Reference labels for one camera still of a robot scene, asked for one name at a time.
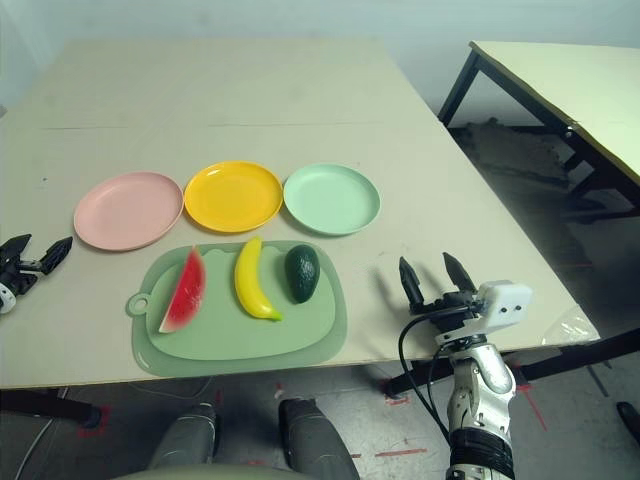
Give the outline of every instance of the wall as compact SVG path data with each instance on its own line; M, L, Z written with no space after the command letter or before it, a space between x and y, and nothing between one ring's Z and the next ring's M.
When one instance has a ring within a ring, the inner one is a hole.
M462 66L471 39L640 47L638 0L13 1L31 5L29 36L48 39L46 48L32 42L37 63L51 61L70 38L379 37L435 111ZM46 19L40 30L34 28L34 12ZM497 115L511 124L532 123L487 79L477 81L470 94L458 121Z
M30 48L0 2L0 105L17 102L37 74Z

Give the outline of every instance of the banana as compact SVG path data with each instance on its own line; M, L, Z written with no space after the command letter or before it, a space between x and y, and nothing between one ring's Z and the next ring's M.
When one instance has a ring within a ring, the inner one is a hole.
M236 295L247 313L256 318L282 320L282 315L271 305L258 281L258 264L262 239L249 240L238 256L234 273Z

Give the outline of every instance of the table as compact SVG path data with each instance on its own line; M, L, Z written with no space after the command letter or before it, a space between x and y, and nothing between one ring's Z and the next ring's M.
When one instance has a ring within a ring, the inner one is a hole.
M382 197L378 219L346 237L314 236L282 212L235 236L206 232L185 214L158 242L127 253L76 239L65 262L0 317L2 388L152 378L132 356L124 312L147 268L176 246L256 233L311 241L332 258L349 331L342 351L323 365L398 359L409 319L400 255L417 267L427 301L453 289L443 251L477 284L509 278L530 285L527 321L490 336L500 349L598 338L376 41L77 41L7 113L2 129L2 237L32 233L28 257L71 234L74 207L93 185L128 171L154 170L185 185L221 160L259 162L283 180L303 165L337 162L362 171ZM585 333L562 333L575 318ZM429 358L433 331L416 330L407 358Z
M593 168L570 193L615 188L630 210L579 216L583 222L640 214L640 49L551 43L471 42L471 53L438 118L448 125L482 72L575 151L565 164Z

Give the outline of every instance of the cutting board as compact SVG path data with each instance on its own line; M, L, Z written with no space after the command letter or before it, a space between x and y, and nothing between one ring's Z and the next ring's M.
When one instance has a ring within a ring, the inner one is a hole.
M180 278L182 265L167 269L153 286L151 294L131 297L128 310L144 314L147 335L160 351L191 360L233 360L267 357L292 352L322 339L335 319L333 289L320 271L313 296L304 303L291 298L284 269L286 251L266 245L260 253L260 285L283 320L257 319L239 304L233 286L238 251L212 248L202 260L206 288L196 316L181 330L160 333L158 328Z
M300 242L275 241L265 242L264 250L274 250L274 257L286 253L290 248L299 245ZM206 257L212 250L237 254L243 244L210 244L199 245L198 249ZM317 364L328 360L342 347L346 337L346 306L340 281L329 257L319 247L310 244L318 253L320 260L321 277L324 276L333 298L333 321L329 325L326 334L315 343L295 351L266 355L263 357L229 358L220 360L196 360L192 358L180 358L170 355L157 348L151 341L146 313L139 313L129 309L135 302L129 302L127 312L133 318L132 346L137 363L145 371L160 376L200 376L219 373L237 373L261 370L274 370L282 368L295 368ZM144 277L139 294L153 295L153 289L163 275L170 269L179 270L184 264L190 247L182 247L171 250L158 258ZM250 318L252 322L267 322Z

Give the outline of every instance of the black metal table frame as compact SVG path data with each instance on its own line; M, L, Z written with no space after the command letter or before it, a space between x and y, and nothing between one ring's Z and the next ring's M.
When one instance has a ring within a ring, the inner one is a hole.
M516 382L519 385L524 385L533 380L576 370L638 350L640 350L640 328L587 345L562 347L560 355L529 365L511 365L511 369L514 372ZM427 384L430 363L429 361L412 362L411 375L418 386ZM453 369L450 363L442 359L434 365L431 380L433 382L452 374ZM392 378L385 385L385 393L390 397L396 397L410 389L411 383L404 374Z
M2 390L0 410L71 420L83 428L97 427L102 417L101 409L90 403L59 398L57 388L49 388L46 393L33 390Z
M445 127L451 122L453 115L456 113L478 72L484 73L540 120L552 133L564 140L575 152L573 157L565 164L567 169L575 168L581 161L585 161L593 167L594 171L571 191L570 198L579 198L590 190L615 188L633 206L630 210L622 212L605 212L593 215L567 214L566 218L568 220L575 219L582 222L591 222L640 215L640 186L582 138L577 133L580 129L579 125L560 118L530 92L522 88L512 78L505 75L493 63L474 50L469 54L453 88L440 109L440 113L438 113L438 119Z

